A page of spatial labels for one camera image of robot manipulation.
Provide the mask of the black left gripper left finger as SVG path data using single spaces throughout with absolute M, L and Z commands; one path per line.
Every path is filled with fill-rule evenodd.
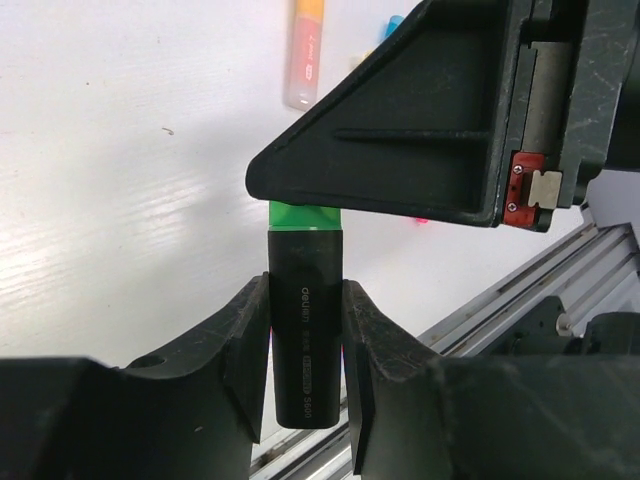
M 260 440 L 268 279 L 124 368 L 1 363 L 5 479 L 245 479 Z

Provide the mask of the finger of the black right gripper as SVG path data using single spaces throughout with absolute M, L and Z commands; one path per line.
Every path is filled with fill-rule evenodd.
M 500 221 L 515 1 L 423 1 L 249 164 L 257 199 Z

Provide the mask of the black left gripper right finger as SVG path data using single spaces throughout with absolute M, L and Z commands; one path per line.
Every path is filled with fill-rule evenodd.
M 354 281 L 342 322 L 359 477 L 638 477 L 639 354 L 442 356 Z

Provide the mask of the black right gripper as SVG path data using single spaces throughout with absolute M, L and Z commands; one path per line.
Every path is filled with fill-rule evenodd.
M 511 1 L 500 221 L 545 232 L 604 170 L 639 170 L 639 4 Z

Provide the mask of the pastel yellow pen cap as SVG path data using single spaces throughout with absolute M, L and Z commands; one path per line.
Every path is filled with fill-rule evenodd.
M 368 50 L 362 54 L 356 55 L 351 58 L 351 68 L 355 69 L 358 65 L 360 65 L 364 60 L 366 60 L 372 53 L 372 50 Z

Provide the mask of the blue pen cap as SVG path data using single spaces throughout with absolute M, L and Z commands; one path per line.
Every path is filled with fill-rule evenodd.
M 394 31 L 399 27 L 399 25 L 403 22 L 404 17 L 401 15 L 393 15 L 389 18 L 382 35 L 382 40 L 386 40 L 389 38 Z

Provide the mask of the pastel pink orange highlighter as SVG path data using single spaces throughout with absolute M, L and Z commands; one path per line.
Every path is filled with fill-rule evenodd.
M 318 97 L 324 10 L 323 0 L 294 2 L 284 100 L 299 111 L 309 110 Z

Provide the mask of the black highlighter green cap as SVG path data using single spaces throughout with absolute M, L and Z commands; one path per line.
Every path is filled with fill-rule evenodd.
M 269 203 L 268 270 L 276 419 L 337 424 L 341 390 L 341 211 Z

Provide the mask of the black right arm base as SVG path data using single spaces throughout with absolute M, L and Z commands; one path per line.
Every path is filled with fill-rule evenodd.
M 482 353 L 498 356 L 639 354 L 639 314 L 604 312 L 574 323 L 557 296 L 549 296 L 499 335 Z

